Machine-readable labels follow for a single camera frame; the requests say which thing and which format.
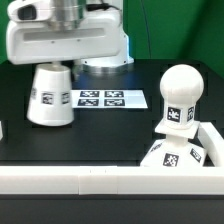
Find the white chess piece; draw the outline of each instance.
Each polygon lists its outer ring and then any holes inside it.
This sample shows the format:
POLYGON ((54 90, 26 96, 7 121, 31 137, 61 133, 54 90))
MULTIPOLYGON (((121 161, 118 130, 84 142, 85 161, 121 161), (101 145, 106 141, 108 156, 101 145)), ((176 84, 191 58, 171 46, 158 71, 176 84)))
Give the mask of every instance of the white chess piece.
POLYGON ((155 131, 166 134, 166 139, 153 144, 141 166, 203 166, 205 149, 188 142, 200 123, 194 113, 203 89, 200 73, 191 66, 176 65, 165 72, 160 82, 164 115, 155 131))

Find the white plastic part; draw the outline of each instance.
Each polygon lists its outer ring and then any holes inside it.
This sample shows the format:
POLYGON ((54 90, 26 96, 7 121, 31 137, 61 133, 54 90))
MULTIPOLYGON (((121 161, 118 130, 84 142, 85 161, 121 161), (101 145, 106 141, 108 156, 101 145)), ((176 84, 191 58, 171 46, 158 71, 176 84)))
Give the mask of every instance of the white plastic part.
POLYGON ((117 167, 82 167, 79 194, 117 194, 117 167))
POLYGON ((46 22, 10 21, 7 55, 14 64, 43 63, 117 55, 120 51, 120 13, 86 13, 73 31, 53 32, 46 22))
POLYGON ((162 119, 162 121, 156 126, 155 132, 193 139, 198 130, 199 124, 199 121, 194 121, 192 126, 188 129, 173 129, 167 126, 164 122, 164 119, 162 119))
POLYGON ((4 194, 224 195, 224 168, 1 166, 4 194))
MULTIPOLYGON (((99 1, 94 0, 88 0, 87 2, 99 4, 99 1)), ((123 0, 107 0, 105 3, 114 5, 123 10, 123 0)), ((81 63, 84 66, 83 69, 97 73, 120 72, 122 66, 128 66, 134 63, 134 59, 129 56, 129 38, 123 30, 123 21, 120 26, 119 45, 120 52, 115 56, 82 59, 81 63)))
POLYGON ((26 0, 26 1, 13 1, 8 6, 8 16, 14 22, 24 22, 19 19, 18 11, 26 6, 33 6, 37 12, 35 21, 45 21, 51 18, 51 0, 26 0))
POLYGON ((206 150, 191 144, 188 139, 167 135, 157 140, 141 162, 146 167, 201 167, 206 150))
POLYGON ((224 139, 210 122, 200 123, 198 138, 216 167, 224 167, 224 139))
POLYGON ((3 138, 2 122, 0 121, 0 140, 3 138))
POLYGON ((0 194, 78 194, 79 167, 0 166, 0 194))
POLYGON ((74 120, 67 67, 57 64, 37 66, 27 117, 46 126, 66 125, 74 120))
POLYGON ((157 140, 141 162, 152 167, 200 167, 206 150, 188 142, 193 139, 199 122, 194 121, 195 105, 204 89, 200 73, 189 65, 168 69, 160 82, 165 100, 164 115, 155 131, 166 134, 157 140))
POLYGON ((197 100, 204 89, 200 73, 189 65, 168 69, 160 82, 164 98, 164 124, 172 129, 188 129, 194 123, 197 100))

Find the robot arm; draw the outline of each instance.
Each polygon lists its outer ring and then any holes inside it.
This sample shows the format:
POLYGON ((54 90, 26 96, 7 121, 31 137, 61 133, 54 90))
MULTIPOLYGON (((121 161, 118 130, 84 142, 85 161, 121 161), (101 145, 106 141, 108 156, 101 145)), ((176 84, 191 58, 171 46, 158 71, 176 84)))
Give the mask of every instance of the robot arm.
POLYGON ((8 7, 7 54, 14 64, 116 55, 120 12, 88 12, 85 0, 17 0, 8 7))

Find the black cable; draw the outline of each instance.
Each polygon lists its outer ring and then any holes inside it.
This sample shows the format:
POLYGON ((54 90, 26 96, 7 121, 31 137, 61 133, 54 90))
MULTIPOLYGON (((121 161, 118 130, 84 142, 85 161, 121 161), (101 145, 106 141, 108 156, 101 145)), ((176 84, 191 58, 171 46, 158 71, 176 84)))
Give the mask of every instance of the black cable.
POLYGON ((105 3, 104 0, 100 0, 101 4, 88 4, 86 5, 87 11, 96 11, 96 10, 108 10, 109 8, 114 8, 116 10, 121 11, 118 7, 114 5, 110 5, 108 3, 105 3))
POLYGON ((146 14, 144 1, 140 0, 140 4, 142 6, 142 11, 143 11, 145 25, 146 25, 147 40, 148 40, 148 50, 149 50, 149 59, 151 59, 152 58, 152 52, 151 52, 151 40, 150 40, 151 38, 150 38, 150 31, 149 31, 149 23, 148 23, 148 20, 147 20, 147 14, 146 14))

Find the game piece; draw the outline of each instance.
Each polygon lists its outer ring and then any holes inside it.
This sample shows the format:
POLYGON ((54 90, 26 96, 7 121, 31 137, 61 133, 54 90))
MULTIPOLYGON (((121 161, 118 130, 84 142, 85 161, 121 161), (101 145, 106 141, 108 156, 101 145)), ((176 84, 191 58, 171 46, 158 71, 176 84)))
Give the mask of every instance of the game piece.
POLYGON ((203 89, 200 73, 191 66, 176 65, 165 72, 160 82, 164 115, 155 131, 166 139, 155 141, 141 166, 203 166, 206 150, 188 142, 198 130, 194 114, 203 89))

